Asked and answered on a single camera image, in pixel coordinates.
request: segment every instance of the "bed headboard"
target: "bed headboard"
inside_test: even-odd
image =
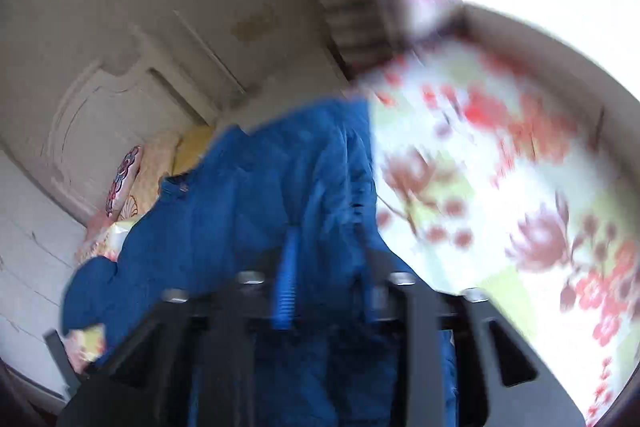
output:
[[[104,204],[123,156],[166,130],[213,125],[218,111],[169,53],[138,27],[140,51],[122,76],[87,67],[69,87],[52,121],[47,164],[54,196],[88,219]]]

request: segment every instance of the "blue puffer jacket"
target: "blue puffer jacket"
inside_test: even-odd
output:
[[[162,182],[117,264],[98,257],[76,272],[63,333],[103,323],[107,346],[116,346],[164,289],[214,291],[282,248],[293,228],[296,307],[326,327],[258,339],[258,425],[386,425],[398,346],[353,322],[351,294],[364,266],[355,225],[369,248],[388,250],[375,209],[366,102],[317,103],[251,135],[232,128],[196,169]]]

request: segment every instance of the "metal bolt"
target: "metal bolt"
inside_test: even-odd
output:
[[[189,294],[178,288],[168,288],[162,292],[162,300],[165,302],[172,302],[176,304],[182,304],[189,300]]]
[[[389,275],[391,284],[396,286],[409,286],[415,284],[415,277],[409,272],[393,272]]]
[[[467,288],[463,290],[462,296],[469,302],[484,302],[489,300],[480,288]]]
[[[264,275],[260,272],[244,271],[238,274],[238,282],[241,284],[262,284]]]

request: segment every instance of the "pillow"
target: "pillow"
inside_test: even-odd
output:
[[[183,136],[175,152],[173,175],[193,169],[207,151],[213,129],[208,125],[195,125]]]
[[[111,226],[106,229],[100,230],[95,237],[85,241],[78,248],[78,251],[76,251],[76,263],[81,265],[97,255],[102,255],[110,261],[117,261],[124,239],[137,222],[138,216],[119,220],[116,223],[111,223]]]
[[[104,210],[98,210],[86,224],[86,232],[84,232],[84,243],[94,240],[98,234],[108,229],[113,224],[114,218],[104,213]]]
[[[71,367],[76,373],[82,373],[87,364],[104,353],[104,325],[69,331],[64,346]]]
[[[145,154],[140,163],[140,171],[124,203],[125,211],[119,219],[144,216],[158,199],[158,184],[168,176],[174,165],[175,148],[180,135],[167,131],[145,143]]]
[[[118,167],[118,172],[116,172],[116,177],[113,179],[107,195],[107,202],[104,205],[107,217],[111,217],[114,221],[120,215],[127,196],[129,196],[131,185],[133,185],[140,169],[141,159],[142,147],[136,145],[120,162],[120,167]]]

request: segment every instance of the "black plastic part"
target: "black plastic part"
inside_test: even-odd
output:
[[[393,284],[398,264],[389,252],[367,252],[367,265],[357,285],[372,304],[366,319],[406,341],[391,426],[445,424],[439,330],[454,335],[461,427],[584,425],[568,394],[490,302],[435,292],[414,274],[406,274],[412,284]],[[82,382],[57,425],[185,426],[197,381],[197,425],[254,427],[254,340],[260,328],[271,328],[274,266],[258,269],[262,284],[233,281],[184,303],[158,303]],[[294,322],[304,320],[298,313]]]
[[[65,346],[60,340],[60,335],[56,330],[47,331],[43,336],[51,357],[56,363],[63,380],[66,383],[66,390],[69,396],[73,396],[78,387],[80,387],[80,378],[78,374],[71,367],[68,357],[66,356]]]

